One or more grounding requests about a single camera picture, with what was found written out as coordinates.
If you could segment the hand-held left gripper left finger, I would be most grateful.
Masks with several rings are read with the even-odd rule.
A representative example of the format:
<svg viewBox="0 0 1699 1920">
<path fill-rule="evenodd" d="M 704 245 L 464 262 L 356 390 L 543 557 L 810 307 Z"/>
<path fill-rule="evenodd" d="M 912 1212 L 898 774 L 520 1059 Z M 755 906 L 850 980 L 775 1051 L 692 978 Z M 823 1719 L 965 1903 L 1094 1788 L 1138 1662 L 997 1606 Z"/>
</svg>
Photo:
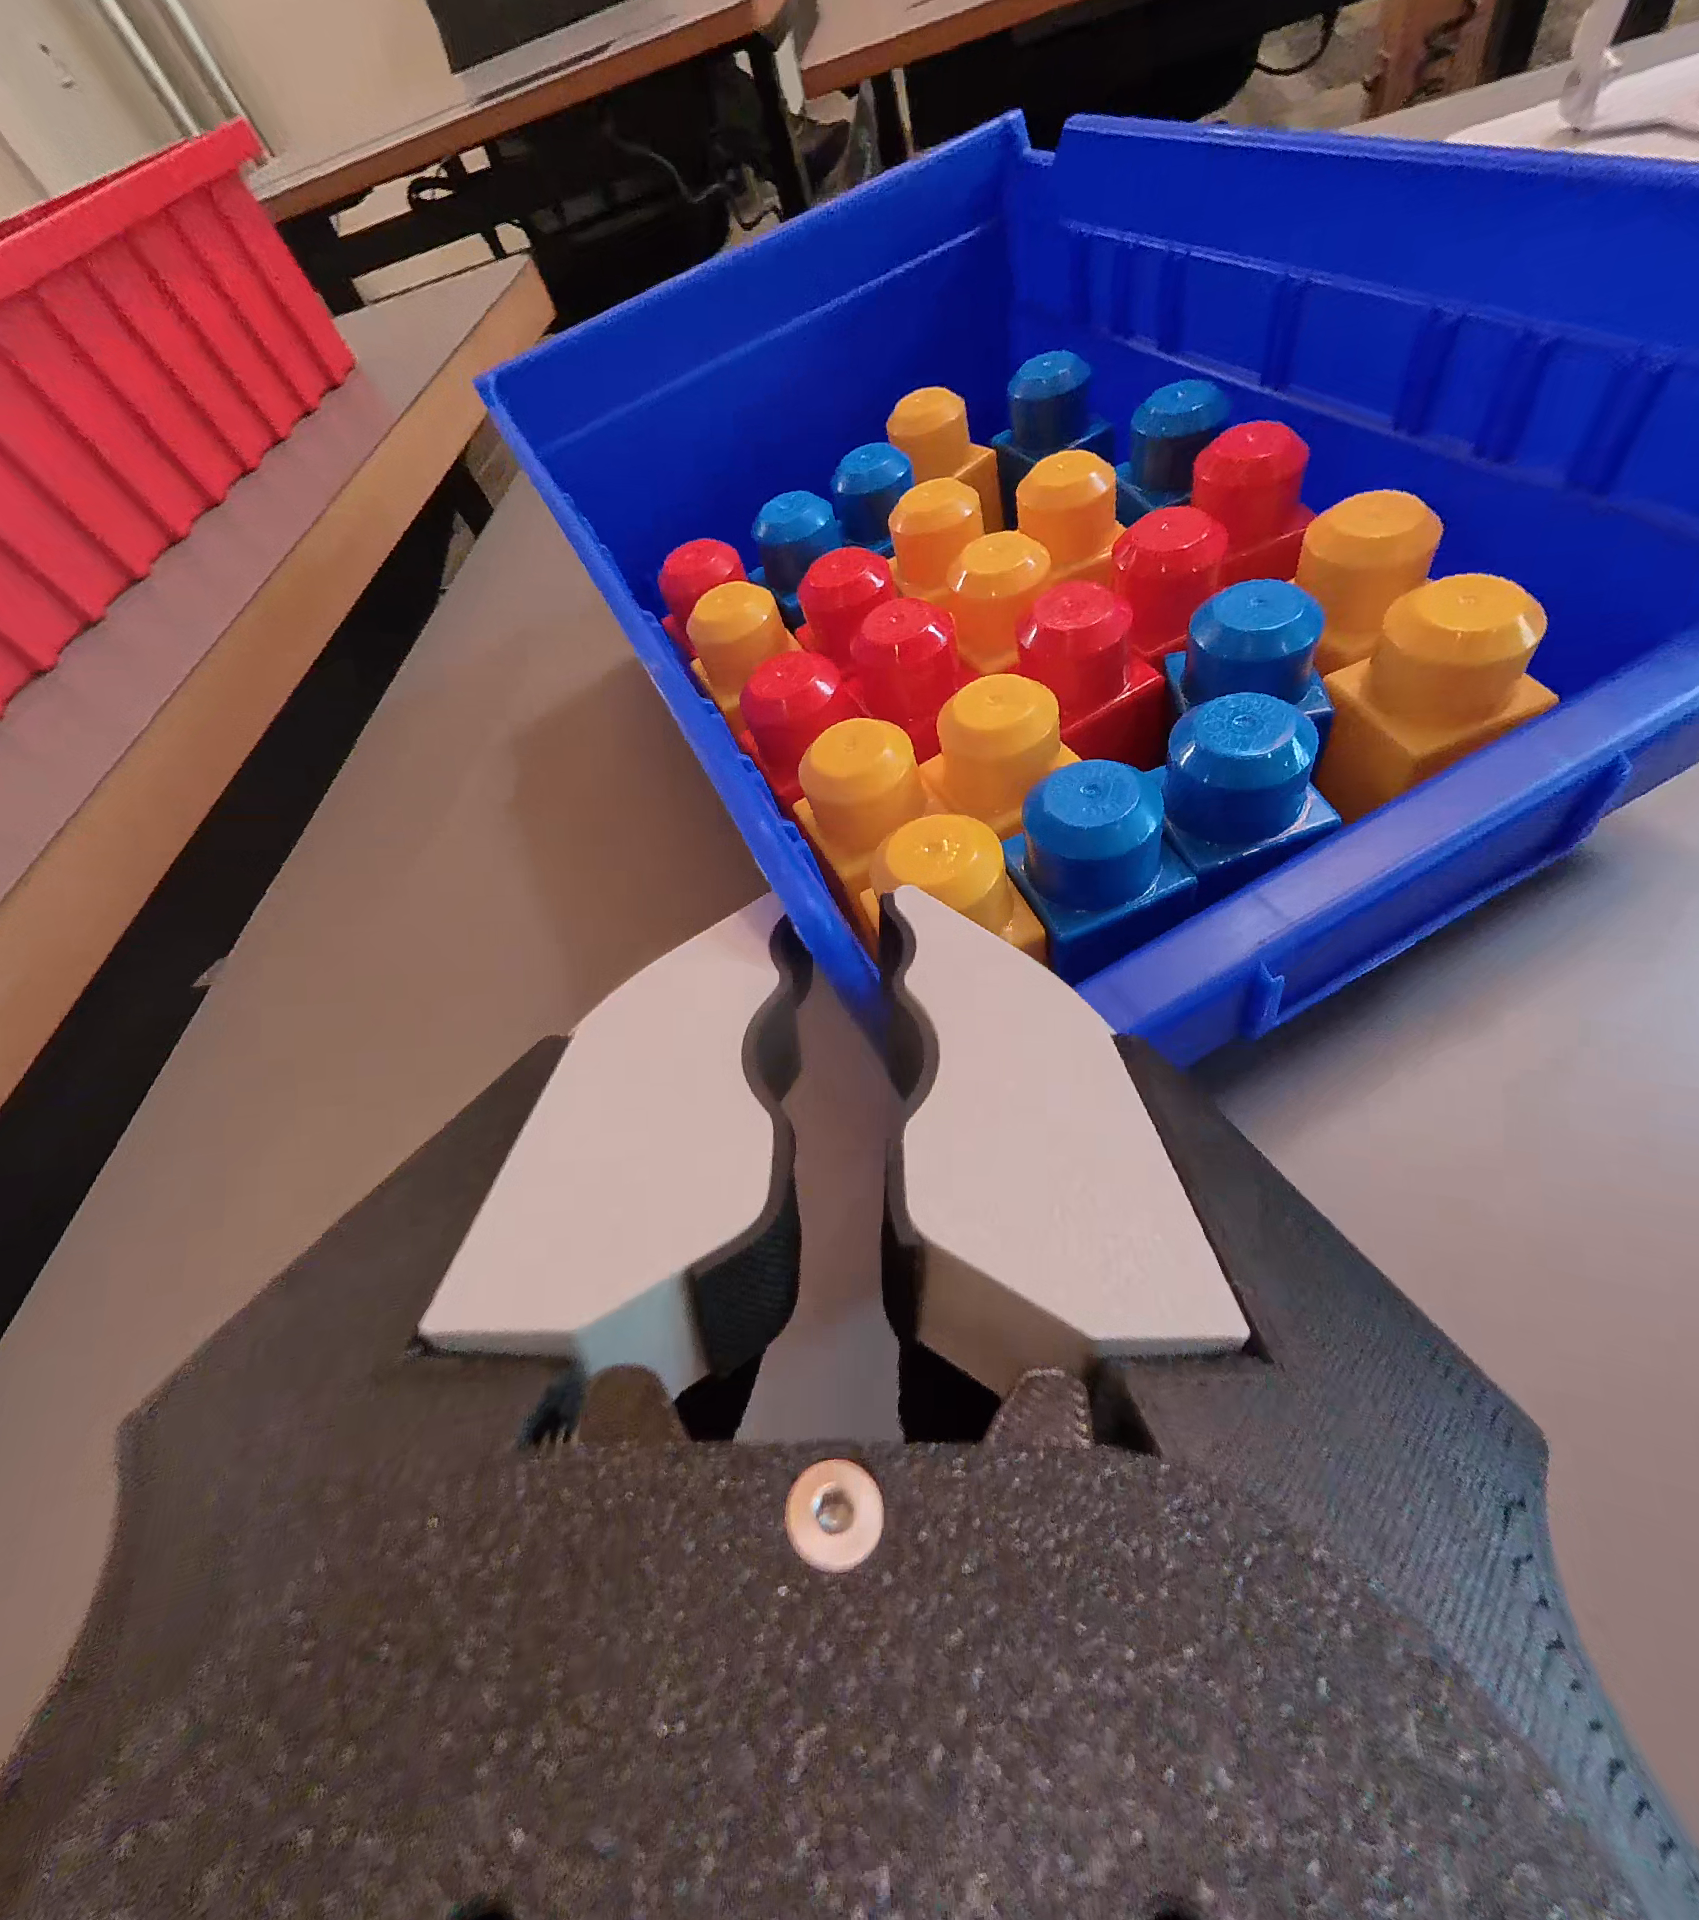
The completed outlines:
<svg viewBox="0 0 1699 1920">
<path fill-rule="evenodd" d="M 688 1432 L 738 1432 L 802 1262 L 800 1010 L 814 963 L 755 900 L 548 1044 L 548 1079 L 428 1305 L 427 1355 L 649 1371 Z"/>
</svg>

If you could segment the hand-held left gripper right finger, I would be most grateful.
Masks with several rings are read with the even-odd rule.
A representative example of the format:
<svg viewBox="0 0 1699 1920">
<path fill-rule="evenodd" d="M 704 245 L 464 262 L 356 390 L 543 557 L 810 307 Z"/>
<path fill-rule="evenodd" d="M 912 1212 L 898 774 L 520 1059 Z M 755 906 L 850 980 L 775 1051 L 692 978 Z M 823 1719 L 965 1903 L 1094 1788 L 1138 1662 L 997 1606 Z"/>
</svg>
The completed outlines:
<svg viewBox="0 0 1699 1920">
<path fill-rule="evenodd" d="M 912 886 L 879 901 L 879 963 L 903 1351 L 994 1396 L 1032 1371 L 1242 1355 L 1246 1307 L 1107 1020 Z"/>
</svg>

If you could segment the pile of blocks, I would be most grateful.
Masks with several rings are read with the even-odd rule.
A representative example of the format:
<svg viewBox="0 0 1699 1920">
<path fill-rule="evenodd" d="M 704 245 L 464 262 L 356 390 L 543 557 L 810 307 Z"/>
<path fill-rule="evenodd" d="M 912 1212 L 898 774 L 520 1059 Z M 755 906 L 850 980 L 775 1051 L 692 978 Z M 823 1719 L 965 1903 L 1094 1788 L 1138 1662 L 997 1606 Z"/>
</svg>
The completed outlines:
<svg viewBox="0 0 1699 1920">
<path fill-rule="evenodd" d="M 1087 980 L 1557 708 L 1526 587 L 1439 577 L 1418 494 L 1313 513 L 1308 466 L 1200 378 L 1120 447 L 1044 351 L 991 441 L 915 386 L 743 545 L 668 548 L 662 634 L 861 946 L 920 891 Z"/>
</svg>

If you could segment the blue plastic bin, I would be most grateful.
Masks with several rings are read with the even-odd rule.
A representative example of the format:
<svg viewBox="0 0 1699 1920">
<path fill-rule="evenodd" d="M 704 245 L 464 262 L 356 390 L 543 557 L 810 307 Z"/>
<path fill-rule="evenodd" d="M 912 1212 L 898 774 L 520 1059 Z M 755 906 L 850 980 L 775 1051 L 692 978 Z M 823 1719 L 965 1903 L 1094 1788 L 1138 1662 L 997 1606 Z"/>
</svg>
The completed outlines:
<svg viewBox="0 0 1699 1920">
<path fill-rule="evenodd" d="M 1699 761 L 1699 164 L 1005 114 L 477 378 L 769 891 L 866 1029 L 882 987 L 800 828 L 662 634 L 656 571 L 744 536 L 909 386 L 985 425 L 1036 349 L 1103 417 L 1176 368 L 1402 485 L 1443 559 L 1539 597 L 1557 710 L 1092 976 L 1171 1063 L 1257 1041 Z"/>
</svg>

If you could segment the red plastic bin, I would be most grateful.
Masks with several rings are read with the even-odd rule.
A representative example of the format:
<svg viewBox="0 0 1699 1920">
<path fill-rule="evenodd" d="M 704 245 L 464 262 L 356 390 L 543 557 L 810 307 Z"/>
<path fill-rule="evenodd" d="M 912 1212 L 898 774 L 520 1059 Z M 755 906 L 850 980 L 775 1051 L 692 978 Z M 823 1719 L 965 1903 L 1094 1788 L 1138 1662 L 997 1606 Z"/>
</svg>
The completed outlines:
<svg viewBox="0 0 1699 1920">
<path fill-rule="evenodd" d="M 0 717 L 356 359 L 243 118 L 0 220 Z"/>
</svg>

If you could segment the wooden table with black legs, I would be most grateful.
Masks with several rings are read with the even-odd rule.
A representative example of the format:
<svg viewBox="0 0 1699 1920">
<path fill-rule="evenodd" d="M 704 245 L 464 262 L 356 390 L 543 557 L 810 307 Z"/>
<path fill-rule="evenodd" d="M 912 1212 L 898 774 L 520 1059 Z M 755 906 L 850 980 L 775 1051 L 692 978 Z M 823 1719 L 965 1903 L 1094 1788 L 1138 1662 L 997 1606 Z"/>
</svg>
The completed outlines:
<svg viewBox="0 0 1699 1920">
<path fill-rule="evenodd" d="M 793 41 L 802 52 L 815 20 L 814 3 L 611 4 L 475 65 L 457 77 L 457 100 L 444 110 L 329 155 L 285 155 L 250 169 L 248 189 L 286 224 L 673 66 L 744 52 L 751 43 L 774 50 Z"/>
</svg>

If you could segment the white document stand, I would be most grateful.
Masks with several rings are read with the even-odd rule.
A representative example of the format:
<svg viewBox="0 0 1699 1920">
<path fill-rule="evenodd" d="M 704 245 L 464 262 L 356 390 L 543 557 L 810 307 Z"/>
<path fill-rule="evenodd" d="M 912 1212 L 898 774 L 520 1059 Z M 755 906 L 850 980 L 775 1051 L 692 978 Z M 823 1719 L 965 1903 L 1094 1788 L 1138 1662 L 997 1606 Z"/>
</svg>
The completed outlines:
<svg viewBox="0 0 1699 1920">
<path fill-rule="evenodd" d="M 1591 4 L 1570 36 L 1561 79 L 1532 107 L 1475 122 L 1446 141 L 1699 161 L 1699 44 L 1635 65 L 1636 48 L 1665 36 L 1623 41 L 1628 14 L 1630 4 Z"/>
</svg>

